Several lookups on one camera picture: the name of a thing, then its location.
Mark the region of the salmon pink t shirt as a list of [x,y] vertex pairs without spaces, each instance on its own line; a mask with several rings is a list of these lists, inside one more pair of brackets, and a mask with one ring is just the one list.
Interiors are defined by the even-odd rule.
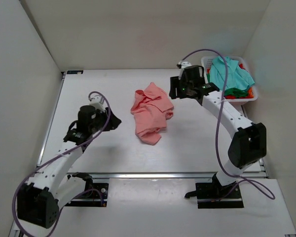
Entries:
[[146,89],[135,91],[130,113],[135,120],[135,134],[148,145],[161,139],[160,131],[167,128],[167,120],[174,115],[174,105],[167,93],[151,82]]

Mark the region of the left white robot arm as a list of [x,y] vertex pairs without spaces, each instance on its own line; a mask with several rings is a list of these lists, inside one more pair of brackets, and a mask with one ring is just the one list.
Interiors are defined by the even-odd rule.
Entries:
[[76,196],[91,195],[92,177],[83,172],[69,175],[68,171],[83,155],[92,138],[100,132],[115,130],[120,124],[121,120],[108,107],[80,107],[77,120],[68,127],[57,159],[51,159],[17,191],[17,218],[48,229],[68,202]]

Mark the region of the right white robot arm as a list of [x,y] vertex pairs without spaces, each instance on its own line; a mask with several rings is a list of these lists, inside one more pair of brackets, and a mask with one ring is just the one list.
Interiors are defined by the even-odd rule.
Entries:
[[227,151],[228,161],[220,164],[207,193],[210,198],[223,199],[236,187],[242,173],[266,155],[266,127],[253,123],[223,99],[222,92],[212,82],[204,79],[204,67],[189,62],[177,64],[180,74],[170,78],[171,99],[194,99],[211,112],[231,137]]

